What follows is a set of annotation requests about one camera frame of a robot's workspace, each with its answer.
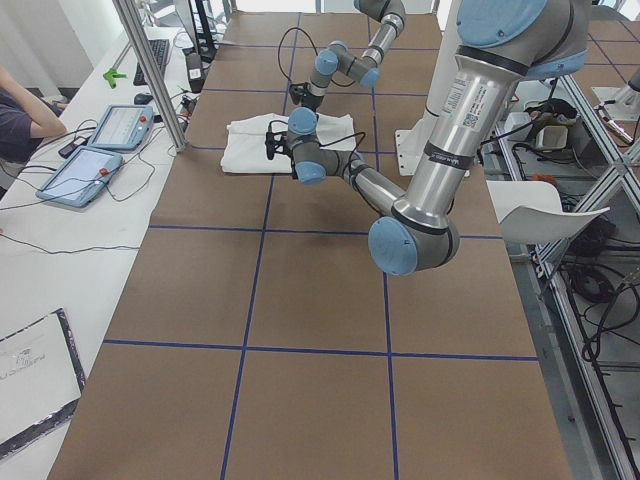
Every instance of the screen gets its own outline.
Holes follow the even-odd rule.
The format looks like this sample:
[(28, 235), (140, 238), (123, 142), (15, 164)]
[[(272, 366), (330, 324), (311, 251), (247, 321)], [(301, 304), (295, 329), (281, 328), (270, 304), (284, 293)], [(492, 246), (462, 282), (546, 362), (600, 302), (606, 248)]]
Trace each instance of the screen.
[(200, 53), (193, 12), (191, 10), (191, 0), (173, 0), (173, 5), (176, 7), (176, 13), (180, 18), (180, 22), (182, 22), (182, 26), (187, 31), (187, 35), (189, 35), (196, 52)]
[(100, 126), (100, 131), (91, 141), (96, 145), (126, 145), (129, 143), (144, 108), (115, 107)]
[(57, 198), (77, 200), (85, 188), (101, 177), (100, 169), (111, 157), (108, 153), (82, 150), (42, 191)]

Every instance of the table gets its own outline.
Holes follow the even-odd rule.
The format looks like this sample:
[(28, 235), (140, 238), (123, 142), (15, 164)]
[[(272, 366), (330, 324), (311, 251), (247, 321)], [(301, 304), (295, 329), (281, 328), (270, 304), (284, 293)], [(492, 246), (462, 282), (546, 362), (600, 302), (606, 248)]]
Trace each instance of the table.
[[(571, 478), (481, 168), (458, 255), (408, 278), (376, 269), (375, 215), (341, 180), (221, 172), (230, 121), (293, 108), (290, 26), (358, 52), (377, 28), (234, 16), (49, 478)], [(439, 42), (411, 16), (376, 89), (321, 109), (405, 186), (393, 132), (422, 115)], [(303, 81), (313, 52), (283, 45)]]
[[(173, 39), (178, 31), (177, 28), (149, 29), (148, 35), (149, 38)], [(102, 78), (125, 44), (126, 38), (121, 36), (61, 116), (68, 130), (74, 130), (89, 118), (99, 120), (110, 104), (131, 104), (136, 93), (148, 91), (146, 86), (134, 87), (131, 83), (136, 68), (132, 50), (119, 67), (120, 72), (127, 73), (128, 79), (118, 79), (117, 87), (112, 90)], [(184, 57), (179, 48), (172, 49), (165, 79), (170, 95), (180, 92), (178, 86), (188, 87)], [(91, 125), (91, 122), (87, 122), (83, 126)], [(43, 148), (33, 156), (30, 165), (60, 165), (63, 160), (57, 150), (68, 141), (69, 138), (66, 138)], [(44, 204), (1, 210), (38, 201), (31, 186), (16, 181), (0, 202), (0, 228), (8, 236), (49, 250), (115, 245), (139, 247), (150, 213), (171, 169), (174, 154), (169, 136), (160, 130), (142, 155), (155, 168), (148, 185), (121, 203), (103, 192), (82, 211)], [(125, 160), (132, 156), (125, 155)], [(35, 172), (33, 169), (27, 170), (20, 178), (39, 187), (50, 172), (45, 175)], [(114, 176), (110, 189), (117, 198), (127, 196), (144, 184), (150, 172), (149, 165), (134, 158)], [(4, 271), (0, 279), (0, 338), (63, 307), (69, 318), (80, 360), (89, 374), (136, 255), (136, 250), (47, 255), (34, 248), (0, 239), (0, 262)], [(66, 430), (67, 426), (54, 431), (0, 464), (0, 478), (45, 478)]]

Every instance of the label sticker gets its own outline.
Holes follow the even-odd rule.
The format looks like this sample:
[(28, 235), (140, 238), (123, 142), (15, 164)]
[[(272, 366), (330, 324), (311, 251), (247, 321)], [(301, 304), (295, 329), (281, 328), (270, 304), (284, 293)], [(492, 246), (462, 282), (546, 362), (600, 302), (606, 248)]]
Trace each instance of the label sticker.
[(458, 102), (460, 102), (460, 99), (467, 91), (468, 84), (469, 82), (467, 80), (458, 77), (453, 80), (453, 85), (451, 85), (451, 90), (449, 90), (449, 96), (442, 106), (443, 113), (451, 114), (458, 109)]
[(458, 127), (479, 132), (498, 96), (498, 88), (482, 83), (470, 85), (469, 80), (456, 77), (442, 113), (452, 116)]

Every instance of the tablet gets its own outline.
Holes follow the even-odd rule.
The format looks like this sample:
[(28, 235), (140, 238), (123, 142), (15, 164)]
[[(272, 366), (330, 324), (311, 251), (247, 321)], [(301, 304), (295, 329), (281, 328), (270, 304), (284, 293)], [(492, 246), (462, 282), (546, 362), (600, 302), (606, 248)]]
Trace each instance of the tablet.
[(79, 147), (36, 191), (36, 197), (82, 208), (104, 189), (122, 161), (116, 152)]
[(87, 145), (104, 150), (135, 150), (153, 125), (149, 105), (111, 105)]

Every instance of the white towel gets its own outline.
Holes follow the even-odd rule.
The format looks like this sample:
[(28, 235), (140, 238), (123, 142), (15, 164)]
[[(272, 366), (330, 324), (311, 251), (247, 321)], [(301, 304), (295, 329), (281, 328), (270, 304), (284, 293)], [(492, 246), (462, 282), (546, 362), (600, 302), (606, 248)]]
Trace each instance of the white towel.
[[(246, 120), (231, 122), (227, 125), (229, 138), (227, 148), (220, 161), (222, 171), (228, 173), (291, 173), (291, 160), (286, 155), (276, 155), (273, 160), (267, 158), (264, 145), (265, 134), (269, 122), (281, 120), (285, 123), (274, 123), (273, 131), (287, 129), (288, 117), (270, 113)], [(320, 143), (330, 143), (340, 138), (353, 135), (353, 118), (351, 115), (336, 118), (320, 114), (316, 129)], [(327, 148), (350, 152), (356, 147), (355, 139), (349, 138)]]

